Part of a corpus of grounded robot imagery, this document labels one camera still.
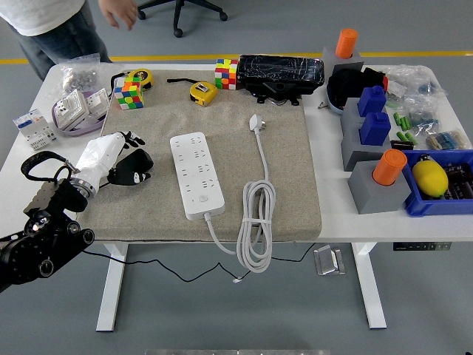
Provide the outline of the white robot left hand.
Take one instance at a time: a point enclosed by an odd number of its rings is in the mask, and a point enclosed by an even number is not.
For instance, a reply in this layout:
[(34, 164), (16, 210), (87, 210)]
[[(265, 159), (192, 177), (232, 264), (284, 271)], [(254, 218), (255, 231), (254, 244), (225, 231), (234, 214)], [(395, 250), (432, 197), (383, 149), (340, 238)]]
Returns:
[(90, 141), (78, 160), (71, 184), (87, 199), (96, 196), (101, 179), (119, 186), (134, 186), (149, 179), (154, 163), (131, 131), (116, 132)]

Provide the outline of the person's left hand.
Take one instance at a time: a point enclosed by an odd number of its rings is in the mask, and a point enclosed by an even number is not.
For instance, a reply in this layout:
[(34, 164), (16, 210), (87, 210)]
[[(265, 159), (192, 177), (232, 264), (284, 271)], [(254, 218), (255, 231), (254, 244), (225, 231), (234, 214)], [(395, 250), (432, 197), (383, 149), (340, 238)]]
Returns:
[(137, 20), (137, 2), (135, 0), (98, 0), (98, 6), (114, 28), (119, 29), (119, 21), (127, 30), (131, 30)]

